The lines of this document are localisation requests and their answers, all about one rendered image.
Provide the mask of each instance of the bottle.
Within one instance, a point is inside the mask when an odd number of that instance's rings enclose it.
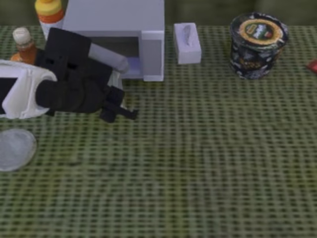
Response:
[[[34,64],[37,49],[29,30],[25,27],[16,28],[13,31],[13,38],[18,53],[11,57],[11,61]]]
[[[61,0],[36,0],[35,10],[46,40],[51,27],[62,28],[64,11]]]

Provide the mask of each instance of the table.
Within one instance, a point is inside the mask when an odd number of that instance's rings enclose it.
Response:
[[[0,58],[14,52],[0,27]],[[31,27],[39,46],[39,27]],[[237,78],[228,28],[198,27],[200,65],[177,65],[166,28],[165,82],[124,82],[136,121],[58,113],[0,120],[39,149],[0,173],[1,238],[317,237],[317,27],[290,27],[271,74]]]

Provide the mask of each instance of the white cap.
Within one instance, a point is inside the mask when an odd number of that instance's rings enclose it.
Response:
[[[16,28],[13,31],[13,38],[18,45],[24,45],[32,39],[29,30],[25,27]]]

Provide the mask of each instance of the food container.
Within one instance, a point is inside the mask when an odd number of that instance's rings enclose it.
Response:
[[[236,17],[230,33],[230,67],[245,79],[267,75],[288,41],[285,24],[258,12]]]

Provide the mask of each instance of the small white box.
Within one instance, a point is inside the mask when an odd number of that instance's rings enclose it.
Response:
[[[179,64],[201,62],[202,49],[195,23],[174,24],[174,44]]]

